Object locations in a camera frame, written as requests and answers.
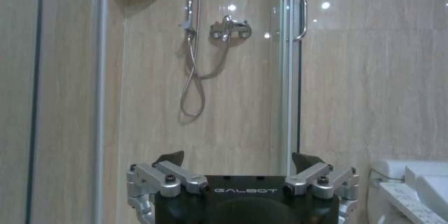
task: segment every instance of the glass panel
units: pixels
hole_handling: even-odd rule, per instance
[[[233,34],[219,74],[201,81],[205,102],[197,118],[185,116],[179,107],[189,61],[185,0],[128,0],[125,6],[119,223],[136,218],[125,205],[124,171],[133,163],[153,162],[163,153],[184,150],[184,168],[200,174],[285,173],[284,54],[289,49],[283,43],[283,0],[201,0],[200,4],[199,73],[215,69],[225,51],[225,42],[211,37],[212,24],[231,15],[247,20],[252,35],[243,39]],[[201,106],[193,84],[185,98],[191,112]]]
[[[0,222],[24,223],[35,73],[35,0],[0,0]]]
[[[32,223],[92,223],[93,0],[44,0]]]
[[[309,0],[301,151],[357,168],[357,223],[373,160],[448,158],[447,3]]]

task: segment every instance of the bolt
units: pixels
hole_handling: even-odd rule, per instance
[[[201,178],[203,178],[203,176],[196,175],[196,176],[192,176],[192,177],[191,177],[191,180],[200,180]]]
[[[165,176],[165,183],[172,183],[176,181],[175,175],[169,174]]]
[[[317,184],[320,184],[320,185],[328,185],[328,183],[329,183],[328,177],[320,176],[319,179],[317,179]]]

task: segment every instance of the wall-mounted mixer tap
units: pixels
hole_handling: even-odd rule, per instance
[[[213,39],[227,40],[232,37],[232,32],[237,32],[237,36],[241,39],[247,39],[252,35],[252,28],[247,21],[239,22],[232,19],[231,15],[225,15],[221,23],[215,22],[209,27],[209,36]]]

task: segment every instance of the metal handle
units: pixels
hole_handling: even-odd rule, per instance
[[[292,40],[293,42],[301,41],[303,37],[305,37],[308,31],[308,1],[300,0],[303,2],[303,31],[299,36]]]

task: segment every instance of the white toilet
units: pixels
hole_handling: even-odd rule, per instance
[[[448,162],[372,163],[369,224],[448,223]]]

